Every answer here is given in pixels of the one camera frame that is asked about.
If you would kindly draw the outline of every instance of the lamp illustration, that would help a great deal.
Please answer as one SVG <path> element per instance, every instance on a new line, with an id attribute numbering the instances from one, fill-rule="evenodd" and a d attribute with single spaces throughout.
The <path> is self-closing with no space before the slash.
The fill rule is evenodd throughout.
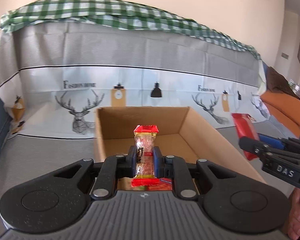
<path id="1" fill-rule="evenodd" d="M 159 88 L 159 83 L 156 82 L 154 84 L 154 89 L 151 91 L 151 95 L 152 98 L 161 98 L 162 97 L 162 93 L 161 93 L 161 89 Z"/>
<path id="2" fill-rule="evenodd" d="M 151 97 L 152 98 L 162 98 L 162 92 L 159 88 L 159 82 L 160 81 L 160 71 L 156 71 L 157 74 L 157 81 L 154 83 L 154 89 L 151 91 Z"/>

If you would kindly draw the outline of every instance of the tag illustration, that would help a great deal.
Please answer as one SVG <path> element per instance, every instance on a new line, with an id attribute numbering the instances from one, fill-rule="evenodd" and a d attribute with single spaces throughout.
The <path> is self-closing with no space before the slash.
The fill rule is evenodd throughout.
<path id="1" fill-rule="evenodd" d="M 229 102 L 228 102 L 228 93 L 226 91 L 223 91 L 222 94 L 222 108 L 224 112 L 229 112 Z"/>
<path id="2" fill-rule="evenodd" d="M 126 90 L 120 83 L 111 90 L 111 106 L 126 106 Z"/>

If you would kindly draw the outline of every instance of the red snack package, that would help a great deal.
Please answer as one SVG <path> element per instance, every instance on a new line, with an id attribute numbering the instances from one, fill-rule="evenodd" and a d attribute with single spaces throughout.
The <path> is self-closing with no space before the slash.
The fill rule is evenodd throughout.
<path id="1" fill-rule="evenodd" d="M 137 146 L 136 175 L 131 180 L 132 187 L 153 186 L 159 184 L 154 176 L 153 154 L 154 139 L 158 133 L 156 125 L 138 125 L 134 130 Z"/>
<path id="2" fill-rule="evenodd" d="M 158 185 L 148 186 L 148 190 L 172 190 L 172 181 L 171 179 L 161 178 Z"/>
<path id="3" fill-rule="evenodd" d="M 259 135 L 254 129 L 251 120 L 254 120 L 249 114 L 232 113 L 234 125 L 237 129 L 239 138 L 246 136 L 251 139 L 259 140 Z M 248 161 L 258 158 L 255 154 L 243 151 Z"/>

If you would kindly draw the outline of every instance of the brown blanket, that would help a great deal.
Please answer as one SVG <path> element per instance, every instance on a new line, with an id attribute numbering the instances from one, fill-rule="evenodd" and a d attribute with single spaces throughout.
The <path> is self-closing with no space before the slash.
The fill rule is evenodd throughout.
<path id="1" fill-rule="evenodd" d="M 273 67 L 267 70 L 267 89 L 273 93 L 285 93 L 300 100 L 300 98 L 292 91 L 288 81 L 284 76 L 280 75 Z"/>

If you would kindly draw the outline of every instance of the box flap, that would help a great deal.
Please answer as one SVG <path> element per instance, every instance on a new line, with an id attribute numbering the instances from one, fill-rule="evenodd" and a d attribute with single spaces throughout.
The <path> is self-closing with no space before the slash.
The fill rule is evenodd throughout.
<path id="1" fill-rule="evenodd" d="M 103 143 L 103 136 L 102 136 L 102 130 L 101 130 L 98 109 L 96 109 L 96 138 L 97 138 L 97 140 L 94 140 L 95 161 L 103 162 L 106 158 L 106 152 L 105 152 L 105 146 Z"/>
<path id="2" fill-rule="evenodd" d="M 265 183 L 237 149 L 192 108 L 189 109 L 180 135 L 199 158 Z"/>
<path id="3" fill-rule="evenodd" d="M 134 138 L 137 125 L 156 125 L 159 135 L 179 133 L 189 107 L 102 107 L 98 115 L 103 139 Z"/>

